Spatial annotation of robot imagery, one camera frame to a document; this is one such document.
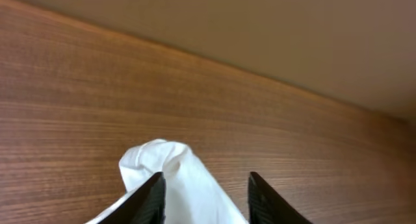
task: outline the white fabric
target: white fabric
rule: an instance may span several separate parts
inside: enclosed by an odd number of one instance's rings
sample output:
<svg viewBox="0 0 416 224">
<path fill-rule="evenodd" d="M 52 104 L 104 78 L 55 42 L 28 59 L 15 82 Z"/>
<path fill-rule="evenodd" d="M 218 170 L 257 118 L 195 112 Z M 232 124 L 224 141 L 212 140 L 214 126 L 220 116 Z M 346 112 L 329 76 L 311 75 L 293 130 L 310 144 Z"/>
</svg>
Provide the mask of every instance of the white fabric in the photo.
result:
<svg viewBox="0 0 416 224">
<path fill-rule="evenodd" d="M 183 143 L 154 140 L 132 147 L 119 167 L 127 194 L 87 224 L 100 222 L 158 171 L 163 171 L 166 179 L 165 224 L 247 224 L 200 159 Z"/>
</svg>

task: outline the brown wooden wall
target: brown wooden wall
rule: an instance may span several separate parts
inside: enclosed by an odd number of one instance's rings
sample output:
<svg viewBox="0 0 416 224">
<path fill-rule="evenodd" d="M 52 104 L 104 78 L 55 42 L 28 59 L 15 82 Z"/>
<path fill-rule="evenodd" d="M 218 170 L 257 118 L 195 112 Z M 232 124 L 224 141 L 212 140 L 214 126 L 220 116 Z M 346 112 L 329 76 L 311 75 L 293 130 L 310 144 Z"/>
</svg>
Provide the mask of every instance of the brown wooden wall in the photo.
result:
<svg viewBox="0 0 416 224">
<path fill-rule="evenodd" d="M 0 0 L 0 223 L 82 223 L 118 160 L 189 144 L 245 216 L 258 171 L 314 223 L 415 223 L 408 126 L 285 84 Z"/>
</svg>

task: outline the beige ceiling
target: beige ceiling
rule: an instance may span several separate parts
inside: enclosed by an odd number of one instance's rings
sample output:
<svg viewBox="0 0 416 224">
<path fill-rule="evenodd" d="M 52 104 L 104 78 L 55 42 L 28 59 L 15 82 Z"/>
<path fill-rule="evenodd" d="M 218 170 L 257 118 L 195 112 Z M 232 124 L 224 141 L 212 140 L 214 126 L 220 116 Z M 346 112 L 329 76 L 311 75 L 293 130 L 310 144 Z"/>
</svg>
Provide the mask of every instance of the beige ceiling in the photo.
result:
<svg viewBox="0 0 416 224">
<path fill-rule="evenodd" d="M 416 0 L 24 0 L 416 119 Z"/>
</svg>

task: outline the wooden surface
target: wooden surface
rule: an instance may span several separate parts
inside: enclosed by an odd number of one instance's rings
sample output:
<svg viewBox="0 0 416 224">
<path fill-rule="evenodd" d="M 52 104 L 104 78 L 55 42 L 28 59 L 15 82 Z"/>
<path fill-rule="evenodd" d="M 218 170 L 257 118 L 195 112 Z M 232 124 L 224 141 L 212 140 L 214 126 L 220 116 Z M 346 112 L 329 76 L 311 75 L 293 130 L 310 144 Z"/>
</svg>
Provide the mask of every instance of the wooden surface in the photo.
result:
<svg viewBox="0 0 416 224">
<path fill-rule="evenodd" d="M 0 222 L 82 223 L 118 160 L 189 144 L 245 216 L 258 171 L 314 223 L 415 223 L 414 145 L 393 119 L 0 0 Z"/>
<path fill-rule="evenodd" d="M 416 122 L 416 0 L 24 1 Z"/>
</svg>

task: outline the white towel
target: white towel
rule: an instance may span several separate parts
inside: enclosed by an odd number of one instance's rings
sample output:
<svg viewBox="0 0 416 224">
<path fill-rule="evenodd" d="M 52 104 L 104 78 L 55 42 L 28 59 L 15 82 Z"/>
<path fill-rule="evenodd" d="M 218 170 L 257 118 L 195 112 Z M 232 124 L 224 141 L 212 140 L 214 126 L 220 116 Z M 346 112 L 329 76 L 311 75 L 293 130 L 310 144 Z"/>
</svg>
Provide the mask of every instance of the white towel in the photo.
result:
<svg viewBox="0 0 416 224">
<path fill-rule="evenodd" d="M 87 224 L 107 217 L 158 171 L 166 179 L 165 224 L 247 224 L 186 144 L 153 140 L 132 147 L 120 160 L 119 167 L 127 193 Z"/>
</svg>

